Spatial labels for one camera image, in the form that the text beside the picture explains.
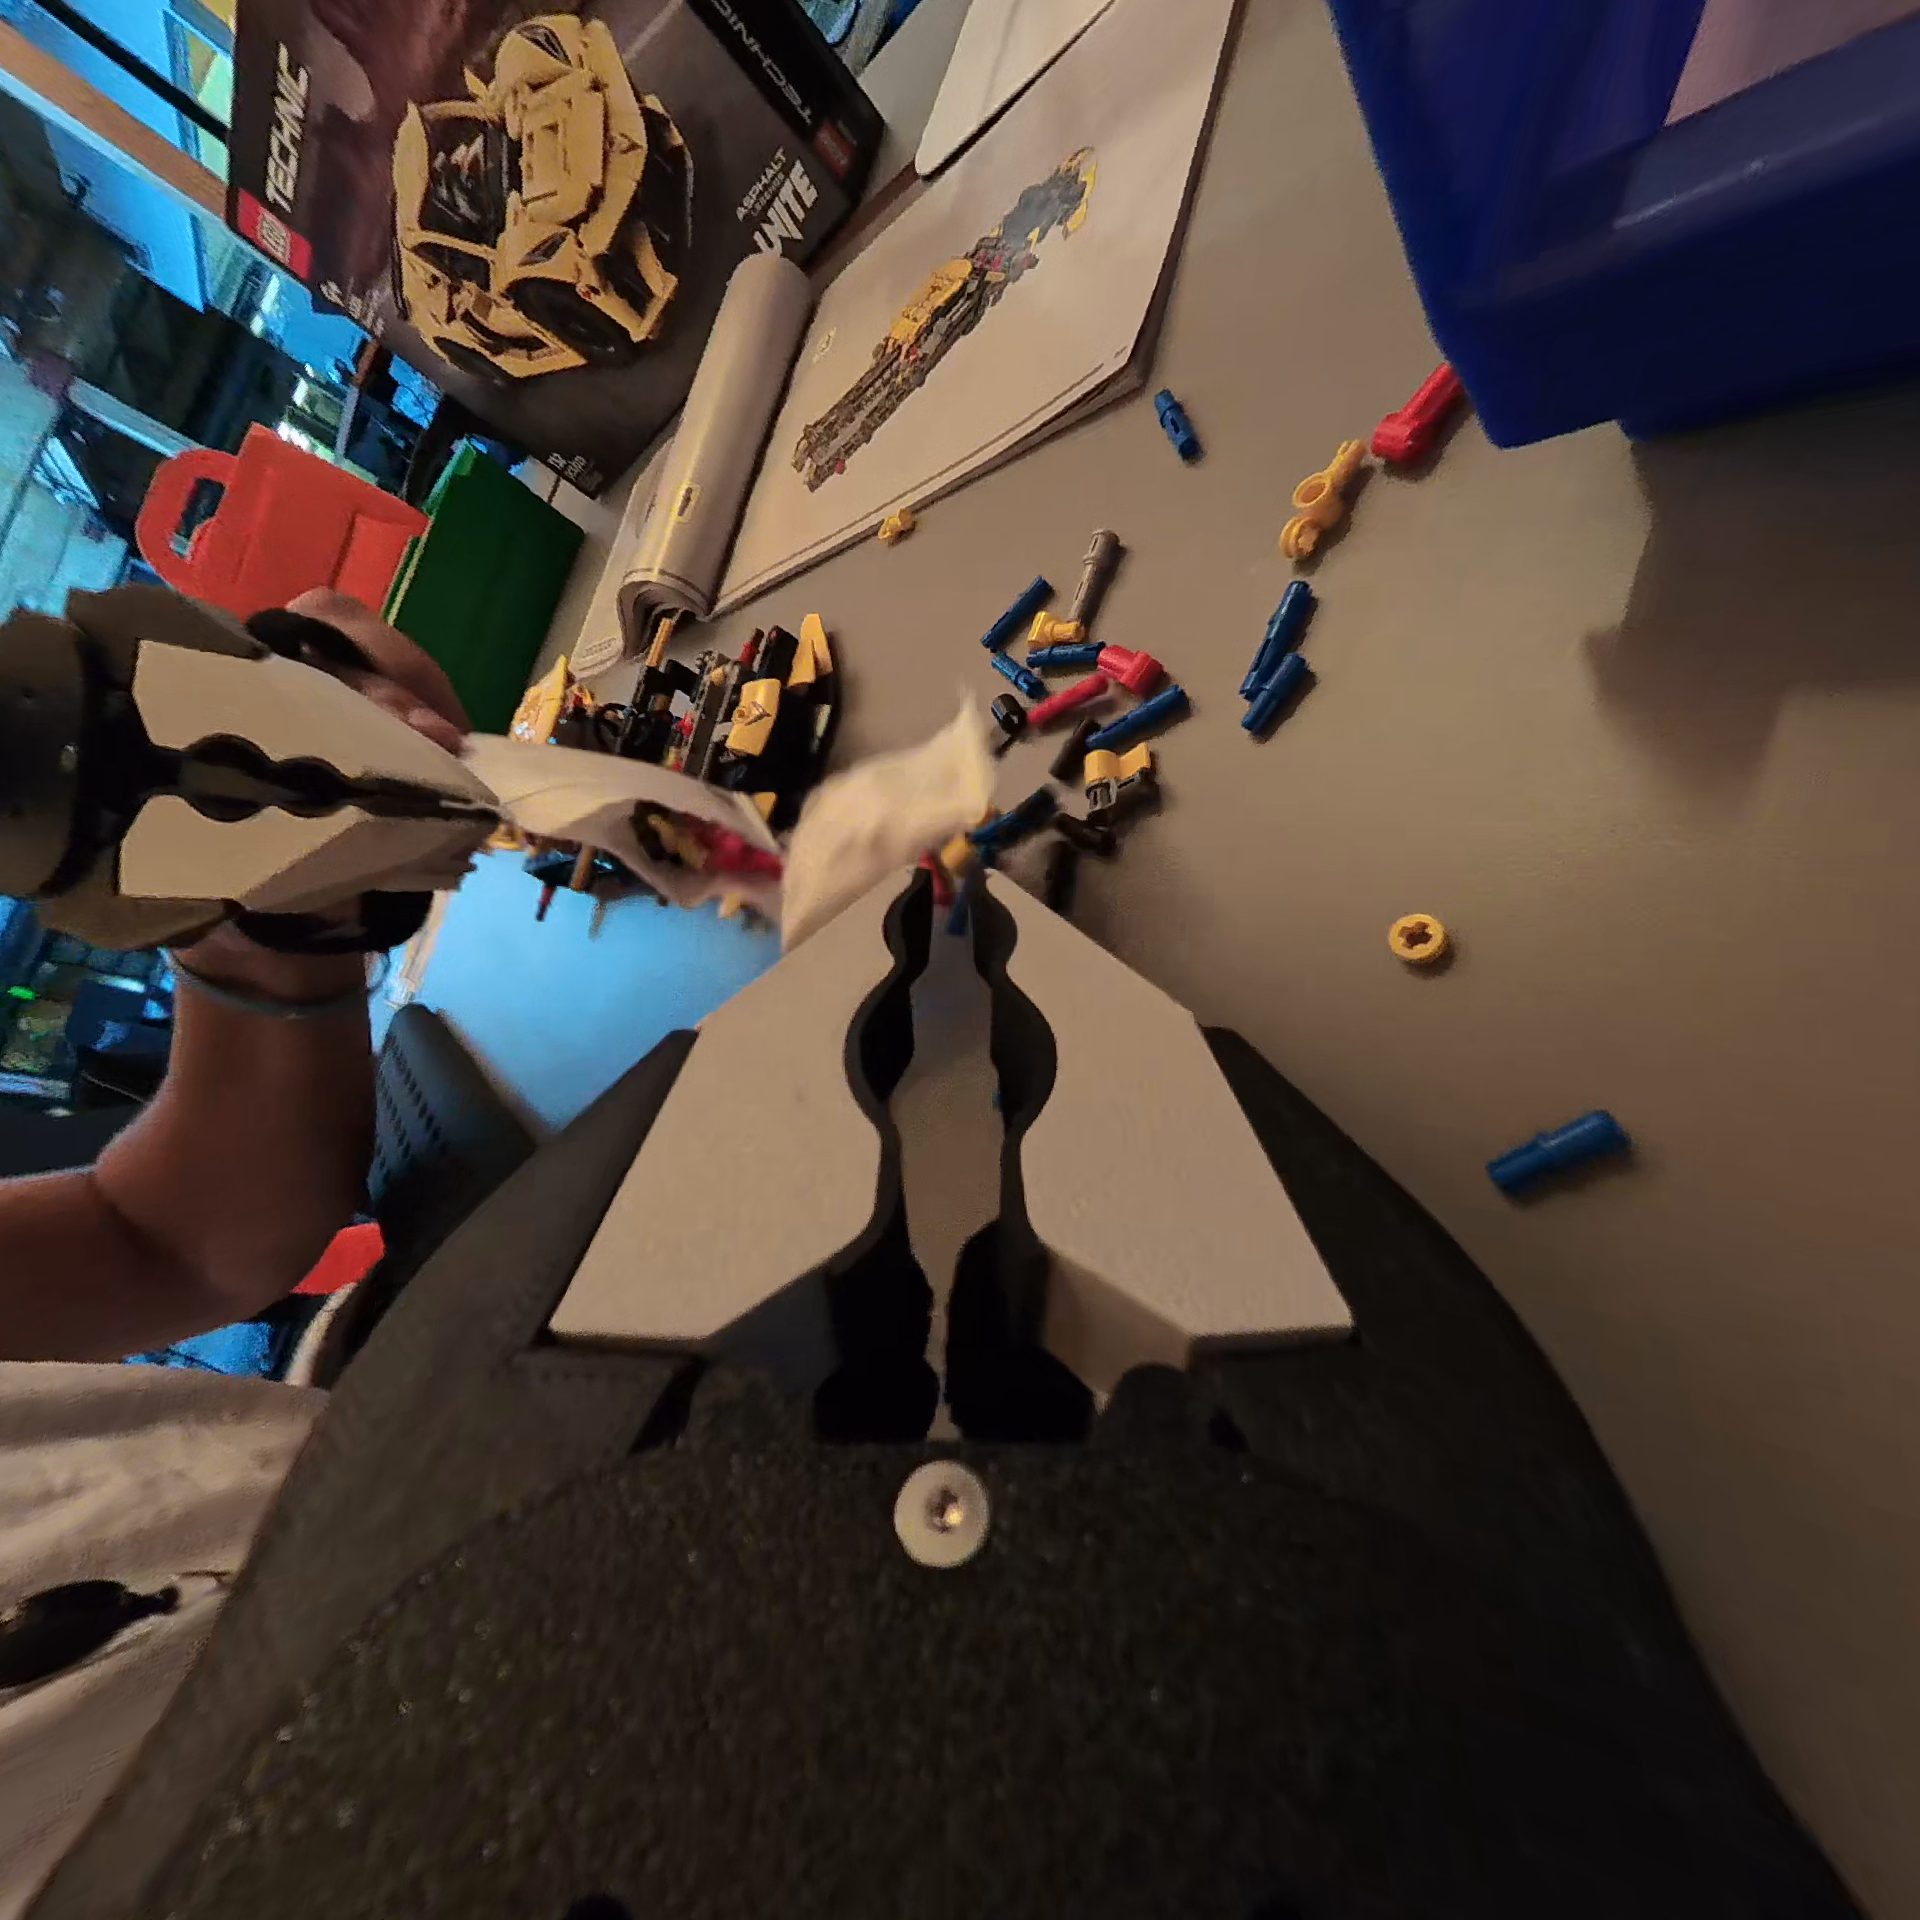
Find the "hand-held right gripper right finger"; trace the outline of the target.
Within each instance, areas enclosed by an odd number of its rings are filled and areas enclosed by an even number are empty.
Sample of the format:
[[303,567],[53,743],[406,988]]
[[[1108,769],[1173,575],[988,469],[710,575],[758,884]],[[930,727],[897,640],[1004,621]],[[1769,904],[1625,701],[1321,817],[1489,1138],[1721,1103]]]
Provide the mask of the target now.
[[1351,1341],[1195,1016],[1008,877],[980,884],[973,940],[1003,1140],[949,1304],[960,1436],[1067,1443],[1141,1369]]

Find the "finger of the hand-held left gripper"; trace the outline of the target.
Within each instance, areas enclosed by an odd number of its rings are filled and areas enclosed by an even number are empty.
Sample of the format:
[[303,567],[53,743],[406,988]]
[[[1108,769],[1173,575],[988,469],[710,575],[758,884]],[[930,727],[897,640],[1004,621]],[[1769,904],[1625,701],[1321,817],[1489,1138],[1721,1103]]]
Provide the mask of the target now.
[[464,764],[327,673],[143,642],[132,703],[153,747],[180,766],[195,803],[277,806],[303,819],[495,819]]
[[116,801],[114,886],[125,901],[201,901],[266,916],[362,895],[454,888],[504,823],[486,790],[408,780],[292,788],[230,780]]

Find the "green box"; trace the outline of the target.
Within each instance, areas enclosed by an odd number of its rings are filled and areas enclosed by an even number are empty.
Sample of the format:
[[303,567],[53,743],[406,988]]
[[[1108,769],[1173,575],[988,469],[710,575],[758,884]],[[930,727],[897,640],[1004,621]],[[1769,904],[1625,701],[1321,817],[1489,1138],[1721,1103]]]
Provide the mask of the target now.
[[473,443],[447,464],[427,516],[384,621],[443,666],[475,732],[508,734],[584,532]]

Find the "white printed paper bag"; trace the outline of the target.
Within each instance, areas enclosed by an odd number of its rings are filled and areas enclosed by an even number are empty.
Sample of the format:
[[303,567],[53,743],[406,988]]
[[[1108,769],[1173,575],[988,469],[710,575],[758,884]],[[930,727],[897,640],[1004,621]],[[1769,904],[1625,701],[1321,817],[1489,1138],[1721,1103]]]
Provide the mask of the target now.
[[[612,854],[675,906],[740,895],[778,925],[784,951],[978,827],[999,777],[977,703],[964,703],[925,743],[828,777],[793,830],[771,829],[743,795],[636,760],[488,734],[469,736],[464,758],[523,836]],[[654,817],[697,827],[708,841],[740,843],[740,851],[677,869],[641,843],[640,829]]]

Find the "yellow black toy brick car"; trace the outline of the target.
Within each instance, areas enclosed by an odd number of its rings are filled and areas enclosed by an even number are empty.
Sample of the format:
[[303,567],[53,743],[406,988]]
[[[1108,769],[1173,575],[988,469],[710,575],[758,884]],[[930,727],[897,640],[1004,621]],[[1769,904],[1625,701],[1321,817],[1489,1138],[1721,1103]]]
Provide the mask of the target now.
[[[806,617],[801,632],[754,630],[743,651],[673,660],[675,621],[660,625],[638,688],[629,703],[599,703],[566,660],[523,695],[510,738],[566,751],[636,760],[747,797],[771,829],[793,830],[819,784],[838,727],[838,669],[825,625]],[[732,854],[740,843],[708,841],[697,827],[654,817],[643,847],[677,869]],[[619,860],[577,843],[530,840],[514,827],[495,843],[527,853],[547,897],[566,884],[580,893],[647,895],[671,904]],[[740,895],[727,914],[751,910]]]

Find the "instruction booklet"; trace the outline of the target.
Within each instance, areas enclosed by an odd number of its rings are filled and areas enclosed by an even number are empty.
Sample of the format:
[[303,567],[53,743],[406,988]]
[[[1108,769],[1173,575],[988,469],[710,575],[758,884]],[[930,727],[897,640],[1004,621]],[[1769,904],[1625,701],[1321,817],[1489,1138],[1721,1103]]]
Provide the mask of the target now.
[[1140,392],[1243,5],[1106,5],[823,290],[738,269],[590,616],[595,679]]

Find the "blue plastic bin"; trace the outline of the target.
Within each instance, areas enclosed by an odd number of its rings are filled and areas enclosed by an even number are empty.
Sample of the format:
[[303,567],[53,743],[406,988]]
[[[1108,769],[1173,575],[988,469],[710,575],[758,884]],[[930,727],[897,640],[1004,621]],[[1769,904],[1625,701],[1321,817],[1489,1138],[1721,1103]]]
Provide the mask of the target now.
[[1330,14],[1491,443],[1660,440],[1917,380],[1917,5]]

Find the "person's left forearm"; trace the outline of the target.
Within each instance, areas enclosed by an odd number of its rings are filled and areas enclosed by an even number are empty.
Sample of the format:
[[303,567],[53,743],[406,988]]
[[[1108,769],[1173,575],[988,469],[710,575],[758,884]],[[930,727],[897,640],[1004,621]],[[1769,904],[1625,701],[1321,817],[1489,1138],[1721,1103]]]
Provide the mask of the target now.
[[[369,975],[364,954],[180,958],[288,999]],[[118,1362],[275,1306],[360,1210],[375,1114],[369,1004],[280,1025],[180,986],[142,1116],[92,1167],[5,1182],[5,1362]]]

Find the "grey desk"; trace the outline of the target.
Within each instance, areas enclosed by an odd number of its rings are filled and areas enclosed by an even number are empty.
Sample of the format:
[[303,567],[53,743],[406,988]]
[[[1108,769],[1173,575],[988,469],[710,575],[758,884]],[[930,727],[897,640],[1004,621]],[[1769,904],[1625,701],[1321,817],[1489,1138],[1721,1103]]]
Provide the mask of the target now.
[[[1243,1034],[1552,1358],[1775,1782],[1917,1917],[1917,395],[1375,479],[1314,680],[1236,688],[1291,488],[1439,362],[1321,5],[1247,5],[1151,405],[1103,412],[729,621],[827,617],[838,764],[967,695],[1030,579],[1193,703],[1078,923]],[[1608,1112],[1632,1151],[1508,1197]]]

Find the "person's left hand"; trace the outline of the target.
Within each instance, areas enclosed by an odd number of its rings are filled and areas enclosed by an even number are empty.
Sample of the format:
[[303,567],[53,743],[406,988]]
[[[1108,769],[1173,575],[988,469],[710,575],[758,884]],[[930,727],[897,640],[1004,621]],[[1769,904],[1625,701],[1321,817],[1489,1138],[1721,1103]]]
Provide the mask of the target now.
[[388,710],[447,754],[462,756],[467,710],[443,666],[397,632],[379,612],[332,590],[312,590],[288,606],[301,629],[303,658]]

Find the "grey wristband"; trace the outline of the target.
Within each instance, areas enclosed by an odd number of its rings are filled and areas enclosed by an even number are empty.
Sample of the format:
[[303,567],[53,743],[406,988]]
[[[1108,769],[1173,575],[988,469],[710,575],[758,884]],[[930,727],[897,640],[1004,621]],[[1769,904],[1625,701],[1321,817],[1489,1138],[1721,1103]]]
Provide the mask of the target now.
[[190,967],[180,954],[164,951],[177,984],[192,990],[210,1004],[247,1019],[279,1021],[280,1025],[312,1025],[312,1021],[332,1021],[349,1012],[367,1012],[371,988],[366,979],[351,991],[323,997],[288,999],[260,991],[249,984],[219,982]]

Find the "red box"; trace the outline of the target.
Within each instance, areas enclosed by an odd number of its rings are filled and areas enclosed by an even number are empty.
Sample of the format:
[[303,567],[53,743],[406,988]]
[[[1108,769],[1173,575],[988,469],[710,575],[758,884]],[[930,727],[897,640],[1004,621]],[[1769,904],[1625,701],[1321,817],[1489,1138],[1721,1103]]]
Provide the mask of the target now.
[[429,532],[397,495],[255,425],[238,455],[192,447],[166,460],[134,542],[171,590],[247,619],[312,590],[380,610]]

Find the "black perforated pad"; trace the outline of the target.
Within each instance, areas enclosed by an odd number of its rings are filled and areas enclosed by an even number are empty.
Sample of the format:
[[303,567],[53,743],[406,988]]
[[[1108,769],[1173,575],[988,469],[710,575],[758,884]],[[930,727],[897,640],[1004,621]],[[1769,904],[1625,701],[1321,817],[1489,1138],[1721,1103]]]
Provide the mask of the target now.
[[375,1067],[369,1208],[399,1241],[454,1232],[530,1160],[534,1138],[443,1016],[401,1008]]

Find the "pile of blue red pins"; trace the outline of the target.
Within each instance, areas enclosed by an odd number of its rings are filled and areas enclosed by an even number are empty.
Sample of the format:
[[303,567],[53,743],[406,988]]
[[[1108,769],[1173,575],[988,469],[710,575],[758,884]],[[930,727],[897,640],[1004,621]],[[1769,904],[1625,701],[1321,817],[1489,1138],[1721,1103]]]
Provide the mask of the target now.
[[[1251,740],[1269,740],[1304,699],[1314,680],[1304,642],[1315,612],[1315,590],[1306,580],[1295,580],[1267,619],[1238,690],[1240,725]],[[954,934],[967,923],[965,890],[975,877],[999,867],[1021,847],[1047,841],[1043,897],[1051,906],[1067,910],[1082,860],[1115,858],[1130,827],[1164,806],[1158,743],[1191,714],[1190,692],[1143,653],[1073,645],[1058,654],[1095,660],[1097,669],[1058,688],[1047,703],[997,708],[999,721],[1025,732],[1071,721],[1047,780],[1021,806],[991,810],[940,854],[925,858],[923,867],[945,877],[954,891],[956,910],[949,923]]]

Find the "toy car set box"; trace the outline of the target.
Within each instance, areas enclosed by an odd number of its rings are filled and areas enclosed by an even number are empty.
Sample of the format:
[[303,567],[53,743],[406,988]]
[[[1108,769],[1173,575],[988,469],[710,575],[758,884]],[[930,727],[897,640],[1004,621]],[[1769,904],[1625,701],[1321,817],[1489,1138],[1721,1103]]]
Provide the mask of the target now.
[[886,132],[791,3],[242,3],[232,62],[236,236],[580,495]]

